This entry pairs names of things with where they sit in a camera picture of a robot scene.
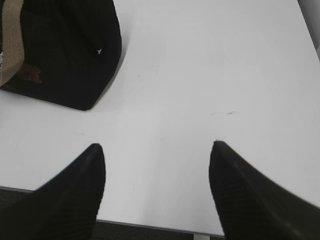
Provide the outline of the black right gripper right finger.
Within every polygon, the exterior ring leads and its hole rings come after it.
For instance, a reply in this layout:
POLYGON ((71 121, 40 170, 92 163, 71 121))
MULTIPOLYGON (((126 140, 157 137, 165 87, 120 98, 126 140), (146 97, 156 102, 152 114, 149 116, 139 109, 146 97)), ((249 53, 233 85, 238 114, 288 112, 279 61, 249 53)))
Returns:
POLYGON ((227 240, 318 240, 319 207, 281 187, 215 141, 208 179, 227 240))

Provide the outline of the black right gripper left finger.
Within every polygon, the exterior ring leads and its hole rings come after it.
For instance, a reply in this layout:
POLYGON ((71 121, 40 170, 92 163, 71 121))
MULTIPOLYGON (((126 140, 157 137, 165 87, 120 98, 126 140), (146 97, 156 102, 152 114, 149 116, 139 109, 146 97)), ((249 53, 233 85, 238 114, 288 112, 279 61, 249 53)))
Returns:
POLYGON ((93 143, 42 187, 0 212, 0 238, 90 240, 104 189, 105 156, 93 143))

